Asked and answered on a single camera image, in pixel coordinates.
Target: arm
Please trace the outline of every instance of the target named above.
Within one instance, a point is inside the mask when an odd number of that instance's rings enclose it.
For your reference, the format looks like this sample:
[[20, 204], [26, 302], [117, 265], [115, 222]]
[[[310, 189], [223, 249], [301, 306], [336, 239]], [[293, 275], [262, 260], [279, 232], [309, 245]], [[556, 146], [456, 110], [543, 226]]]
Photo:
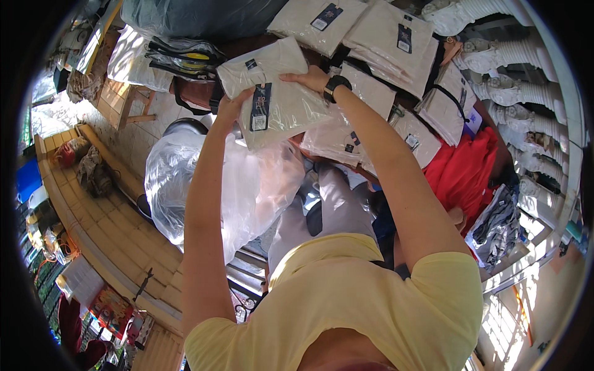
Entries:
[[202, 321], [213, 317], [235, 320], [223, 260], [221, 237], [221, 184], [225, 138], [241, 104], [253, 90], [236, 99], [226, 96], [219, 115], [204, 140], [190, 183], [184, 217], [184, 274], [182, 280], [182, 329], [184, 339]]
[[[328, 83], [328, 76], [315, 66], [305, 75], [286, 74], [281, 79], [320, 93]], [[412, 271], [419, 259], [437, 252], [470, 254], [400, 135], [348, 88], [338, 86], [334, 99], [377, 171], [408, 268]]]

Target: red clothing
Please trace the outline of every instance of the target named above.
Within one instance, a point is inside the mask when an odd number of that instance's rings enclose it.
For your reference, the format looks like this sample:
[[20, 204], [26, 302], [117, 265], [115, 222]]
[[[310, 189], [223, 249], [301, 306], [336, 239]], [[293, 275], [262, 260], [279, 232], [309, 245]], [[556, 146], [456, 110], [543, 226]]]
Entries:
[[487, 127], [474, 140], [463, 135], [458, 147], [441, 142], [440, 150], [423, 172], [445, 210], [459, 207], [466, 215], [466, 227], [461, 233], [465, 236], [493, 198], [488, 184], [497, 153], [497, 136]]

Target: wooden table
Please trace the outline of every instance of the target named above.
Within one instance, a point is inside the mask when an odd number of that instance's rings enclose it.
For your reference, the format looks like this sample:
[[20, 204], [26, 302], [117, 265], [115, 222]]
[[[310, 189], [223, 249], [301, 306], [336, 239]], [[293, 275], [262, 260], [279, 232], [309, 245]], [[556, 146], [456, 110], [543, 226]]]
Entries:
[[[148, 97], [141, 94], [141, 91], [148, 91]], [[149, 115], [149, 108], [154, 93], [154, 91], [142, 85], [119, 83], [106, 78], [101, 90], [101, 96], [97, 101], [97, 110], [116, 130], [123, 129], [129, 122], [153, 121], [157, 118], [157, 115]], [[132, 102], [135, 100], [144, 103], [143, 114], [130, 116], [130, 108], [132, 108]]]

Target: gray pants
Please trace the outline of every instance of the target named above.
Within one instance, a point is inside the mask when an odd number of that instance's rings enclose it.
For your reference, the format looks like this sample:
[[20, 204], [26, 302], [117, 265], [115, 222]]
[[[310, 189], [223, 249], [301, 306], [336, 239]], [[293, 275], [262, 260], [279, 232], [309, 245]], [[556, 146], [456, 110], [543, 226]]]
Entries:
[[[322, 165], [318, 177], [322, 202], [322, 231], [315, 238], [336, 233], [361, 233], [372, 237], [377, 243], [371, 227], [371, 216], [363, 210], [363, 206], [345, 183], [340, 170]], [[301, 197], [295, 196], [293, 202], [280, 215], [276, 235], [268, 250], [270, 275], [285, 254], [311, 239], [313, 237], [307, 230], [303, 215], [303, 202]]]

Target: yellow t-shirt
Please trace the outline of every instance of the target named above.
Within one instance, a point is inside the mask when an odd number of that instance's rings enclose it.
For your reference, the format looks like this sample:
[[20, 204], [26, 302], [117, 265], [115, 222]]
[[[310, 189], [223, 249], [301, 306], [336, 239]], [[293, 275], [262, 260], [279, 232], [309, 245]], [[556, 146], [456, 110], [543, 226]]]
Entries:
[[372, 238], [341, 233], [311, 240], [283, 258], [270, 293], [247, 323], [211, 318], [190, 332], [190, 368], [296, 370], [330, 328], [368, 337], [400, 370], [463, 368], [476, 345], [482, 290], [475, 261], [459, 252], [420, 259], [411, 278], [383, 260]]

